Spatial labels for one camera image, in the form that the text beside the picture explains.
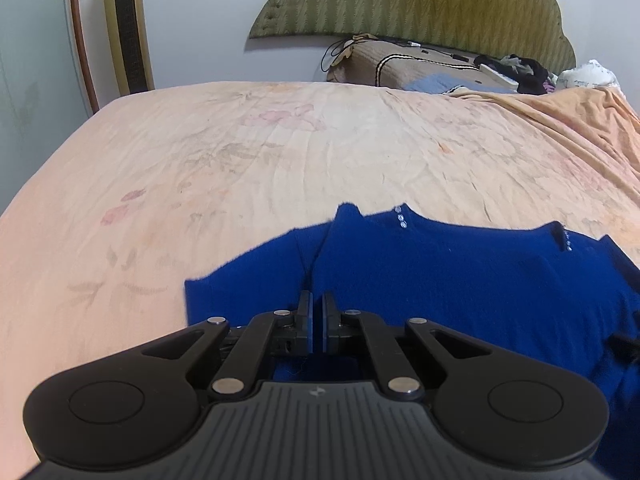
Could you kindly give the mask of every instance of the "white plastic bag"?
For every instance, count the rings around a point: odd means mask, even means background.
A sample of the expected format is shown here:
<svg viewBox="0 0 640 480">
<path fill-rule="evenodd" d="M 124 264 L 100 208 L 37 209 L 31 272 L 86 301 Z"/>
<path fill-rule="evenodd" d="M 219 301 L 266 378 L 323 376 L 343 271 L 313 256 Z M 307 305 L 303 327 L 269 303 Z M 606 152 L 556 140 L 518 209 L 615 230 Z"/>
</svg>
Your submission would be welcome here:
<svg viewBox="0 0 640 480">
<path fill-rule="evenodd" d="M 558 76 L 556 90 L 562 88 L 573 88 L 582 86 L 584 88 L 597 88 L 598 86 L 614 86 L 620 90 L 618 78 L 611 71 L 604 68 L 595 59 L 585 63 L 578 68 L 565 70 Z"/>
</svg>

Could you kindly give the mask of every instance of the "headboard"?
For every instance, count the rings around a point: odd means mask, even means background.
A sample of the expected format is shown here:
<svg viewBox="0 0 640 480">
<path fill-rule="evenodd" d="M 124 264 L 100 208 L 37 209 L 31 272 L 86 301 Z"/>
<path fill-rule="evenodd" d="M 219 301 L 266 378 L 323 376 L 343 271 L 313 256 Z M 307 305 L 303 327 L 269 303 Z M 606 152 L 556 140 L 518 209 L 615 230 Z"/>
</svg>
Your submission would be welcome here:
<svg viewBox="0 0 640 480">
<path fill-rule="evenodd" d="M 268 0 L 249 37 L 363 32 L 575 66 L 556 0 Z"/>
</svg>

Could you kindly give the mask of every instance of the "blue shirt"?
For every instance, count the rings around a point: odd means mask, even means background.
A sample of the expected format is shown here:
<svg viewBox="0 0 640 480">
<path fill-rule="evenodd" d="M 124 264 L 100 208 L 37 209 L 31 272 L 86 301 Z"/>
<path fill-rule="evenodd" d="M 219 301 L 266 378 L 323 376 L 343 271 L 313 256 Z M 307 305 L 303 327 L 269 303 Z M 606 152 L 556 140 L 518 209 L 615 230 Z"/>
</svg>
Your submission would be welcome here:
<svg viewBox="0 0 640 480">
<path fill-rule="evenodd" d="M 407 205 L 364 217 L 343 204 L 332 222 L 294 229 L 187 281 L 188 321 L 247 324 L 295 309 L 303 289 L 331 291 L 341 310 L 375 312 L 388 324 L 426 317 L 587 377 L 611 412 L 597 462 L 619 478 L 640 475 L 640 437 L 629 426 L 633 416 L 640 424 L 640 374 L 606 344 L 613 333 L 638 336 L 640 270 L 609 237 L 593 240 L 558 222 L 455 226 Z"/>
</svg>

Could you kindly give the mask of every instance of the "frosted glass panel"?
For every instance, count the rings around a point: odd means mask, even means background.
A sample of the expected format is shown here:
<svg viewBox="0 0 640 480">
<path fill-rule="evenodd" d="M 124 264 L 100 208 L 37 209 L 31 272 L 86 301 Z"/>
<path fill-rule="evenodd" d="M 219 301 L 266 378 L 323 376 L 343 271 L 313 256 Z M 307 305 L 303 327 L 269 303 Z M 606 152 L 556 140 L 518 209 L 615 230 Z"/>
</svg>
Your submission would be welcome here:
<svg viewBox="0 0 640 480">
<path fill-rule="evenodd" d="M 0 213 L 88 118 L 65 0 L 0 0 Z"/>
</svg>

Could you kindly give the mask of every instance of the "bed sheet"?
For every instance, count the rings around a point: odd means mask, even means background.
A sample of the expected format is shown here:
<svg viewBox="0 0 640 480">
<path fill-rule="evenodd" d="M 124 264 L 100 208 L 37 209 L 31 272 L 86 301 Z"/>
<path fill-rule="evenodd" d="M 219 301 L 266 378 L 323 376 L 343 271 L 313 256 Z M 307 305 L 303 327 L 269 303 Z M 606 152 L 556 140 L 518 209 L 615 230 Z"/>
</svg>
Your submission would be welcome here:
<svg viewBox="0 0 640 480">
<path fill-rule="evenodd" d="M 608 89 L 220 82 L 113 102 L 0 217 L 0 479 L 37 462 L 22 426 L 37 383 L 178 330 L 185 278 L 341 202 L 498 228 L 559 220 L 637 264 L 639 124 Z"/>
</svg>

